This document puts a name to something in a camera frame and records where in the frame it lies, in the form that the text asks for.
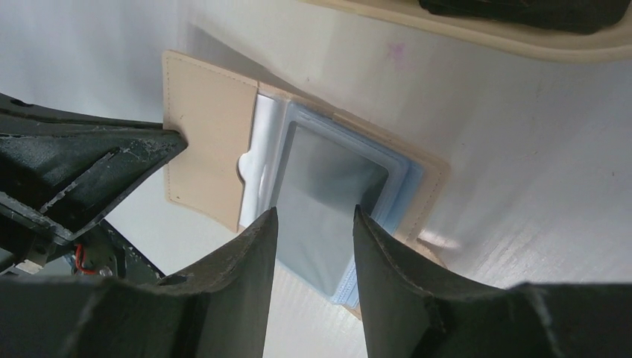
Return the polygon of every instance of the wire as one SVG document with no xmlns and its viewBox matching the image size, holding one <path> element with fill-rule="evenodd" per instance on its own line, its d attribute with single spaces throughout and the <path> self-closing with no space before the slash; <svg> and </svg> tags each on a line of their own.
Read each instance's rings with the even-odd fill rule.
<svg viewBox="0 0 632 358">
<path fill-rule="evenodd" d="M 96 271 L 88 270 L 83 268 L 83 245 L 77 244 L 77 250 L 75 250 L 75 266 L 77 270 L 83 272 L 84 274 L 96 274 Z"/>
</svg>

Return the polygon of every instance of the beige leather flap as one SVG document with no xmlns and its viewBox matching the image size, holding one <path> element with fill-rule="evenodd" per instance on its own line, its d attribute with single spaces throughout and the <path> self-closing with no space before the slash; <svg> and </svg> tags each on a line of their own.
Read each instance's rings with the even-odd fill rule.
<svg viewBox="0 0 632 358">
<path fill-rule="evenodd" d="M 236 232 L 244 192 L 237 161 L 248 151 L 257 81 L 174 51 L 162 68 L 164 127 L 189 143 L 166 166 L 168 200 Z"/>
</svg>

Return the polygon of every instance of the beige tray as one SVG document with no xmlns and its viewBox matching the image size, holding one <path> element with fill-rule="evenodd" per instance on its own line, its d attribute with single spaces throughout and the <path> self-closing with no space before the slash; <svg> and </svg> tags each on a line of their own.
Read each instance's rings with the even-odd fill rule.
<svg viewBox="0 0 632 358">
<path fill-rule="evenodd" d="M 431 15 L 416 0 L 305 0 L 395 22 L 521 56 L 560 62 L 607 62 L 632 57 L 632 11 L 595 34 L 547 31 L 482 19 Z"/>
</svg>

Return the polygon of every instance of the white surface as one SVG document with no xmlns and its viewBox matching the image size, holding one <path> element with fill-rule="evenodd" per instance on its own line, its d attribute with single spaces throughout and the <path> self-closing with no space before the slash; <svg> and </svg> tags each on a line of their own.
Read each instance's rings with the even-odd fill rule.
<svg viewBox="0 0 632 358">
<path fill-rule="evenodd" d="M 423 238 L 485 283 L 632 279 L 632 63 L 528 60 L 293 0 L 0 3 L 0 92 L 159 121 L 160 53 L 204 31 L 452 166 Z M 176 271 L 232 235 L 166 204 L 162 173 L 109 220 Z M 361 324 L 277 270 L 267 357 L 365 357 Z"/>
</svg>

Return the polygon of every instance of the purple stain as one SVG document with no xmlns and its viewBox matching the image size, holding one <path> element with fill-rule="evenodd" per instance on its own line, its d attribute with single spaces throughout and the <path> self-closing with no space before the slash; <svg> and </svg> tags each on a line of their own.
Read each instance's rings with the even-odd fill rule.
<svg viewBox="0 0 632 358">
<path fill-rule="evenodd" d="M 403 70 L 406 68 L 405 65 L 405 43 L 388 43 L 388 59 L 393 62 L 395 65 L 395 69 Z"/>
</svg>

